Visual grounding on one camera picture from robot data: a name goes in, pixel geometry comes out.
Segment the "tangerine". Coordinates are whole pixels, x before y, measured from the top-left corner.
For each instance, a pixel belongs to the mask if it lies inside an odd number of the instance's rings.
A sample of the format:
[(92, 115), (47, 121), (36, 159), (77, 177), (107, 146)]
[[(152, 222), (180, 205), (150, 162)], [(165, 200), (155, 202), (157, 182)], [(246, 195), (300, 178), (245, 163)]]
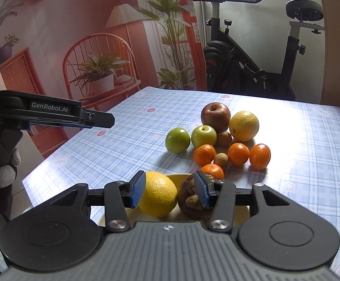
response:
[(193, 151), (193, 161), (203, 167), (210, 164), (216, 156), (216, 150), (212, 145), (204, 144)]
[(217, 164), (207, 164), (201, 167), (200, 170), (204, 173), (211, 174), (217, 180), (224, 179), (224, 171), (222, 167), (218, 166)]
[(234, 143), (228, 149), (228, 158), (233, 166), (244, 165), (250, 156), (249, 148), (243, 143)]
[(253, 148), (250, 149), (250, 165), (257, 170), (265, 169), (271, 159), (271, 150), (270, 148), (263, 144), (259, 143)]

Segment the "purple mangosteen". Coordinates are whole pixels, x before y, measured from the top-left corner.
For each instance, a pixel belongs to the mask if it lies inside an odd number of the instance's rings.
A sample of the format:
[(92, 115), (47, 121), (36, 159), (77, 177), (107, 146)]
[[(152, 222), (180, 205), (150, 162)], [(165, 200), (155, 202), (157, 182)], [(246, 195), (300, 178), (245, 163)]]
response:
[(187, 176), (178, 188), (177, 201), (180, 211), (192, 220), (207, 221), (213, 208), (203, 207), (194, 187), (194, 173)]

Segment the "brown kiwi among tangerines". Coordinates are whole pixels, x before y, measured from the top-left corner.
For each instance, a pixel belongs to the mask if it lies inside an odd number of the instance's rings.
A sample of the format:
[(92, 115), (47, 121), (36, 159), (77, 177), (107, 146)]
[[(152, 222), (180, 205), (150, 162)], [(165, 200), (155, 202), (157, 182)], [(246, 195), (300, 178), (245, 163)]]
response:
[(214, 163), (222, 169), (226, 169), (229, 165), (229, 158), (225, 153), (218, 153), (214, 158)]

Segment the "yellow orange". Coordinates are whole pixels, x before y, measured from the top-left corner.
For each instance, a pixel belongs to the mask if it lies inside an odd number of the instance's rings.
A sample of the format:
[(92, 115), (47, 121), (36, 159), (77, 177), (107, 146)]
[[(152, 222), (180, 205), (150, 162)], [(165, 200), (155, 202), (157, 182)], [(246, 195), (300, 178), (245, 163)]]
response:
[(146, 187), (138, 207), (148, 216), (167, 216), (177, 204), (177, 188), (166, 175), (156, 171), (146, 172)]
[(250, 141), (259, 131), (259, 120), (249, 111), (240, 111), (230, 119), (229, 129), (234, 139)]

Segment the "brown kiwi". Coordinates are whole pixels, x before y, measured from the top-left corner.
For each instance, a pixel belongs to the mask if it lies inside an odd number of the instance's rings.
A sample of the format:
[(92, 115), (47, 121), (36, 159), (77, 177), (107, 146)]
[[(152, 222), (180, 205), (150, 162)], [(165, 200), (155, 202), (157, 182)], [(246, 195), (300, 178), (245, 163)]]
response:
[(232, 143), (232, 136), (229, 132), (224, 131), (217, 135), (217, 144), (222, 147), (230, 146)]

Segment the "green apple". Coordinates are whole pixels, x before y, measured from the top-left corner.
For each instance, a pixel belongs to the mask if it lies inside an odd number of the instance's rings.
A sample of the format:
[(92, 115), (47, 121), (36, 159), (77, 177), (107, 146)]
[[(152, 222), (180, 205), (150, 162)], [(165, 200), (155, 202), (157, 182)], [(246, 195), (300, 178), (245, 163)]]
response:
[(194, 148), (202, 145), (214, 146), (217, 141), (217, 133), (214, 128), (209, 125), (201, 125), (196, 127), (191, 134), (191, 142)]
[(185, 129), (174, 128), (166, 136), (165, 147), (169, 152), (179, 154), (188, 149), (190, 142), (190, 136)]

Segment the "red apple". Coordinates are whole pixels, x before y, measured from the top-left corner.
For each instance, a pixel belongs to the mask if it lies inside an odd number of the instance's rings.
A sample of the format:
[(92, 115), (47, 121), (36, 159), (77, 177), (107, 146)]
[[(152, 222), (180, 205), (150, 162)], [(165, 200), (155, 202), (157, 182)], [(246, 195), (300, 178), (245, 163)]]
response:
[(214, 128), (217, 134), (227, 131), (231, 113), (229, 108), (220, 102), (212, 102), (204, 106), (200, 119), (203, 125)]

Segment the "yellow fruit bowl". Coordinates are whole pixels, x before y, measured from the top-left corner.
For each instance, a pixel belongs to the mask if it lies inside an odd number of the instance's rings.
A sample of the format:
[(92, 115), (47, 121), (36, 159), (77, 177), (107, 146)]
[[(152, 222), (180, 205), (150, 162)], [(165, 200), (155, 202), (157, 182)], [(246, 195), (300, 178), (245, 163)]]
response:
[[(180, 187), (183, 180), (189, 176), (188, 173), (176, 173), (168, 174), (169, 177), (175, 184), (177, 188)], [(125, 208), (125, 212), (130, 221), (131, 226), (135, 221), (157, 221), (157, 222), (174, 222), (174, 221), (192, 221), (187, 216), (185, 216), (178, 205), (165, 217), (156, 218), (151, 217), (143, 213), (140, 208)], [(233, 226), (240, 226), (244, 221), (250, 218), (249, 206), (235, 206)]]

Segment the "blue plaid tablecloth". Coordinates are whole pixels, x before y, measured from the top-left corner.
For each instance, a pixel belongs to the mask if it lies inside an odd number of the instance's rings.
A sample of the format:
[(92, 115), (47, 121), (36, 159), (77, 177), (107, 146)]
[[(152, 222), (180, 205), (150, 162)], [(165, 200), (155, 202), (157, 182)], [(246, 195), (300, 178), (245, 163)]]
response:
[[(340, 107), (202, 91), (144, 88), (114, 106), (113, 128), (80, 131), (24, 180), (33, 205), (77, 183), (92, 189), (129, 180), (137, 171), (193, 173), (193, 149), (171, 154), (165, 137), (173, 128), (192, 132), (206, 104), (259, 119), (254, 143), (271, 150), (263, 171), (249, 164), (229, 167), (225, 177), (239, 187), (263, 182), (331, 222), (340, 234)], [(333, 269), (340, 274), (340, 250)]]

